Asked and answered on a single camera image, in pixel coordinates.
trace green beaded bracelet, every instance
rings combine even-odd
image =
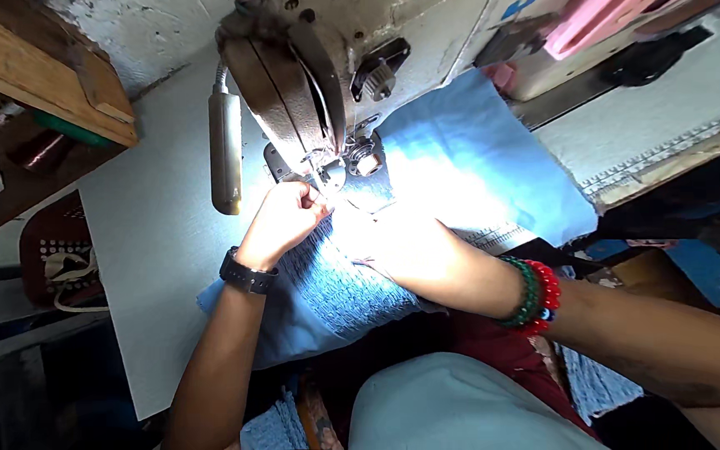
[[[538,276],[535,274],[535,271],[532,270],[532,267],[526,262],[512,256],[500,256],[499,259],[509,263],[518,269],[518,271],[521,271],[525,288],[521,306],[518,307],[511,317],[504,320],[497,320],[497,322],[505,328],[521,327],[532,320],[541,309],[542,305],[538,297],[538,292],[541,291],[541,284],[538,281]]]

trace wrist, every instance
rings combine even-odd
[[[279,256],[241,244],[241,247],[238,247],[237,251],[235,251],[233,259],[246,268],[267,272],[274,269],[277,261],[279,261]]]

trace red beaded bracelet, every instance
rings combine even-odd
[[[560,287],[555,272],[548,266],[539,261],[525,260],[529,264],[535,275],[539,278],[543,295],[541,295],[541,308],[538,315],[521,327],[515,328],[516,333],[523,335],[536,335],[549,329],[549,322],[555,320],[555,310],[560,308],[558,297],[560,296]]]

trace hand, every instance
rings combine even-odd
[[[258,271],[270,271],[332,210],[326,198],[306,182],[279,183],[265,195],[235,261]]]

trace spool of thread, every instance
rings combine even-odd
[[[13,163],[39,175],[52,175],[76,141],[55,130],[46,130],[8,154]]]

